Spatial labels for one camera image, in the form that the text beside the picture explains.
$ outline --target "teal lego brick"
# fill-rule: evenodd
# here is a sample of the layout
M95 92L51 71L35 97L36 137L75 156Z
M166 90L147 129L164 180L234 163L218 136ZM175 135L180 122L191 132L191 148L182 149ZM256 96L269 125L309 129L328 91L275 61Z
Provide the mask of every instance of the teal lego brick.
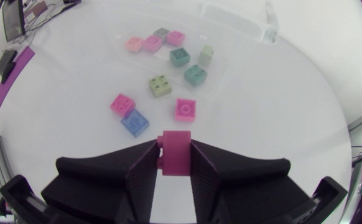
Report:
M180 48L170 51L170 59L176 67L180 67L189 63L191 57L184 48Z
M207 72L198 65L193 65L184 72L184 78L193 86L199 86L207 77Z

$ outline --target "purple edge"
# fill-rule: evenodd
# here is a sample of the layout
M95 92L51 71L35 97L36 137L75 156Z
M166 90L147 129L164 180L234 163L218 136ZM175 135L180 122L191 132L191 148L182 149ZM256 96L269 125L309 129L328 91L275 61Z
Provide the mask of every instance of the purple edge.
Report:
M0 83L0 107L7 96L8 91L10 90L12 84L14 84L18 75L27 65L27 63L34 56L34 51L30 47L25 47L25 49L18 55L15 60L15 68L11 72L5 84Z

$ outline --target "lego brick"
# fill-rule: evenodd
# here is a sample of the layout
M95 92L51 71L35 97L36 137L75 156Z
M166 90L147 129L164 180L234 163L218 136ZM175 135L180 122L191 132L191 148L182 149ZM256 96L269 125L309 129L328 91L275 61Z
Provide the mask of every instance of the lego brick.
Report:
M138 52L142 47L142 39L139 37L131 37L126 42L126 49L132 52Z
M204 45L199 55L199 64L207 66L213 58L214 50L212 46Z
M172 31L169 34L167 34L167 43L172 44L174 46L180 46L182 42L185 40L185 34L178 32L178 31Z
M179 67L189 63L191 56L184 48L180 48L170 51L170 59L176 67Z
M196 112L196 101L177 99L175 106L175 116L177 121L194 121Z
M154 35L157 37L160 37L162 39L162 43L166 42L167 34L169 34L170 31L165 28L160 28L157 31L154 32Z
M121 93L116 97L116 99L114 99L110 106L115 113L123 118L126 117L135 107L136 103L134 100Z
M198 65L193 65L184 72L184 78L193 86L202 84L207 77L207 72Z
M138 137L149 126L149 122L137 110L132 110L121 123L134 136Z
M157 160L157 168L162 169L163 175L190 175L190 131L163 131L163 136L157 137L157 145L163 148L163 156Z
M151 87L155 98L171 93L171 84L164 75L158 75L155 78L150 79L149 86Z
M142 46L150 52L156 52L162 46L162 39L155 35L150 35L144 40Z

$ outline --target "light green lego brick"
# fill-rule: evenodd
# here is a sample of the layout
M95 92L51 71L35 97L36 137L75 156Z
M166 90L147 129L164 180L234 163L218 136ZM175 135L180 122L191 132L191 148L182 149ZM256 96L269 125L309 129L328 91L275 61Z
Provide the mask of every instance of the light green lego brick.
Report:
M191 57L184 48L170 51L170 59L176 67L189 63Z
M207 72L198 65L193 65L184 72L184 78L193 86L202 84L207 77Z
M211 59L213 58L214 50L213 47L209 45L204 45L202 51L199 56L199 64L201 65L209 65Z
M164 75L158 75L149 80L149 86L155 98L171 93L171 84Z

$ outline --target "pink lego brick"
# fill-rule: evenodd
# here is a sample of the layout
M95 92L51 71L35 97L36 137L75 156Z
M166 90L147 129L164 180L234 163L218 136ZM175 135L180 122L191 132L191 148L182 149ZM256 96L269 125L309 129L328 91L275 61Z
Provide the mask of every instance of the pink lego brick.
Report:
M169 34L167 34L166 38L169 44L172 44L174 46L179 46L182 44L183 40L185 40L185 34L178 31L172 31Z
M162 46L162 39L155 35L150 35L147 39L144 40L142 44L145 49L156 52Z
M126 42L126 48L129 51L138 52L142 47L142 42L143 42L142 39L139 37L131 37Z
M196 101L177 99L175 106L175 116L177 121L194 121L196 112Z
M136 103L120 93L110 107L115 113L125 118L136 107Z
M189 176L191 174L191 132L163 131L157 137L163 156L157 159L157 168L163 175Z

